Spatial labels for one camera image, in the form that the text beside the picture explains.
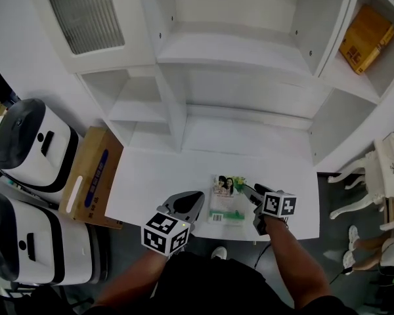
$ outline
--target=black sleeve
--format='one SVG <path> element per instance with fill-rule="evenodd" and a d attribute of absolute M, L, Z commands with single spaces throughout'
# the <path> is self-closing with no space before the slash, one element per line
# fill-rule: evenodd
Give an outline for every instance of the black sleeve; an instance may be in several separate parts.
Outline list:
<path fill-rule="evenodd" d="M 298 313 L 301 315 L 357 315 L 353 309 L 347 308 L 337 297 L 332 296 L 319 297 L 303 307 Z"/>
<path fill-rule="evenodd" d="M 83 315 L 120 315 L 114 309 L 104 306 L 96 306 L 90 308 Z"/>

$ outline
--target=ribbed glass panel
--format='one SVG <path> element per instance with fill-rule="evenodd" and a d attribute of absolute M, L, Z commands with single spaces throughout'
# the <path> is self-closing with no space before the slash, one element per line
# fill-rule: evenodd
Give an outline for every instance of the ribbed glass panel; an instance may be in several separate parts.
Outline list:
<path fill-rule="evenodd" d="M 74 54 L 124 45 L 112 0 L 49 0 Z"/>

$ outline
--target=white cabinet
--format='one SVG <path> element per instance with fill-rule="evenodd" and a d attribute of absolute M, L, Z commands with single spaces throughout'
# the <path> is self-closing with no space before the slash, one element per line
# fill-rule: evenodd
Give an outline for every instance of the white cabinet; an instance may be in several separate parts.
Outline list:
<path fill-rule="evenodd" d="M 394 88 L 394 38 L 363 75 L 338 52 L 363 3 L 394 23 L 394 0 L 112 0 L 123 45 L 81 54 L 55 14 L 68 0 L 33 1 L 128 148 L 292 159 L 301 177 L 307 163 L 336 171 L 324 164 L 349 161 L 339 148 Z M 91 15 L 75 15 L 94 31 L 110 1 L 83 3 Z"/>

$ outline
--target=black round button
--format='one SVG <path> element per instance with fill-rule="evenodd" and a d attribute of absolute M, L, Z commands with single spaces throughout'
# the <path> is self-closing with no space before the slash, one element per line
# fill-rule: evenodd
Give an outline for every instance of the black round button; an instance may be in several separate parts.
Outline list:
<path fill-rule="evenodd" d="M 21 241 L 19 242 L 19 248 L 20 248 L 22 251 L 25 251 L 25 250 L 26 250 L 26 243 L 25 243 L 23 240 L 21 240 Z"/>

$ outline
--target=white tabletop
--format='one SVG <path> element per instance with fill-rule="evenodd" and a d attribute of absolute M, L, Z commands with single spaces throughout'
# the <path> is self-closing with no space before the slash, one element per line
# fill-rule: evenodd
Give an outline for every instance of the white tabletop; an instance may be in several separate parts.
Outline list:
<path fill-rule="evenodd" d="M 295 215 L 289 229 L 297 239 L 317 238 L 320 230 L 317 173 L 309 158 L 251 157 L 183 150 L 163 154 L 125 148 L 117 168 L 106 216 L 136 225 L 153 217 L 157 206 L 173 194 L 201 190 L 206 195 L 193 234 L 225 240 L 269 240 L 252 225 L 255 206 L 248 201 L 244 226 L 209 224 L 208 203 L 214 175 L 247 178 L 275 190 L 295 194 Z"/>

